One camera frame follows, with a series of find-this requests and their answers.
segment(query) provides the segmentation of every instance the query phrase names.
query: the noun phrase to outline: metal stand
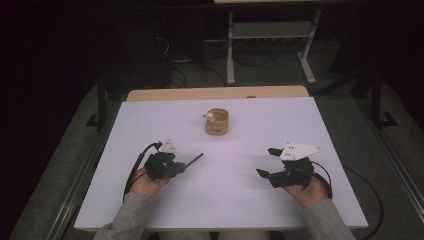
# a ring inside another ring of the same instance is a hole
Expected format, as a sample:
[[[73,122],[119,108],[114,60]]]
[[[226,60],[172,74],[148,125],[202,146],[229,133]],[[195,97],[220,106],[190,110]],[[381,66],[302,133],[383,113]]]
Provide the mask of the metal stand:
[[[230,12],[228,21],[227,84],[229,86],[235,85],[233,39],[254,38],[306,38],[305,47],[297,55],[308,83],[315,84],[316,80],[309,67],[307,57],[320,15],[321,9],[318,9],[315,11],[312,21],[234,23],[233,12]]]
[[[318,21],[320,16],[321,16],[321,9],[318,9],[315,11],[314,19],[312,20],[308,30],[308,35],[306,37],[306,46],[303,49],[303,51],[297,53],[300,64],[302,65],[303,72],[305,73],[306,80],[308,81],[309,84],[316,83],[314,74],[312,73],[311,67],[309,66],[307,57],[308,57],[309,49],[311,48],[312,41],[315,36],[315,31],[318,27]]]

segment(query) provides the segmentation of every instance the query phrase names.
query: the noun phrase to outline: person's left hand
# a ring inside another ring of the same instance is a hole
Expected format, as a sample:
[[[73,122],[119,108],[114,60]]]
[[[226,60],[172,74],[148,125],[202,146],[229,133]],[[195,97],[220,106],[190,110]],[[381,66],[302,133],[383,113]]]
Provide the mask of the person's left hand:
[[[150,198],[154,198],[159,190],[168,184],[171,179],[162,179],[153,181],[146,174],[146,168],[140,168],[134,174],[133,179],[137,179],[130,188],[130,192],[134,192],[141,195],[146,195]]]

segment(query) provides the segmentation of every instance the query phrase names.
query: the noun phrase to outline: robotic hand device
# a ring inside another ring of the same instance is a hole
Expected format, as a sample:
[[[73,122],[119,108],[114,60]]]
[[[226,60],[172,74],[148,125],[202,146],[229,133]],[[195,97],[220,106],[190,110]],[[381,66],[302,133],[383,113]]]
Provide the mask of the robotic hand device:
[[[270,155],[281,158],[284,171],[277,173],[269,173],[261,169],[256,169],[256,171],[261,177],[268,179],[274,188],[298,186],[305,189],[309,186],[311,177],[314,176],[324,184],[328,197],[331,199],[333,197],[331,182],[328,183],[321,175],[314,172],[313,162],[308,158],[308,156],[320,151],[322,151],[321,147],[289,142],[281,150],[268,149]]]
[[[186,165],[181,162],[174,162],[175,154],[179,153],[179,150],[171,143],[170,140],[166,140],[165,144],[162,144],[161,142],[150,144],[139,155],[136,163],[134,164],[134,167],[131,170],[125,185],[124,196],[129,192],[134,181],[134,174],[140,166],[140,163],[143,160],[146,152],[152,147],[157,150],[157,153],[151,154],[147,159],[146,163],[144,164],[146,172],[143,173],[143,175],[147,174],[153,181],[173,178],[178,174],[183,173],[192,163],[203,156],[203,153],[201,153]]]

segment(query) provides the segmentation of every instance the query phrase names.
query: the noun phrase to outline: table leg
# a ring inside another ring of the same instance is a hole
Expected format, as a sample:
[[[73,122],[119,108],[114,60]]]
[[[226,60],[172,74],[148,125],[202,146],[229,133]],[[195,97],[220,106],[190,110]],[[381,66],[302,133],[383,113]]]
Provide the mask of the table leg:
[[[305,73],[306,80],[308,81],[309,84],[316,83],[314,74],[312,73],[311,67],[309,66],[307,57],[308,57],[309,49],[311,48],[312,41],[314,39],[314,35],[318,26],[320,15],[321,15],[321,9],[316,10],[314,18],[309,27],[308,34],[306,36],[306,45],[303,48],[303,51],[300,51],[297,53],[300,64],[302,65],[303,72]]]

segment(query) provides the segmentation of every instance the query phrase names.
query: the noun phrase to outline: wooden table edge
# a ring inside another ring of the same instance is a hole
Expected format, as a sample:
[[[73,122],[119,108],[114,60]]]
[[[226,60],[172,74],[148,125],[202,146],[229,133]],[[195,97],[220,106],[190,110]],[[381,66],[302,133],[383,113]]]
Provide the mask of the wooden table edge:
[[[257,86],[133,90],[127,101],[309,97],[304,86]]]

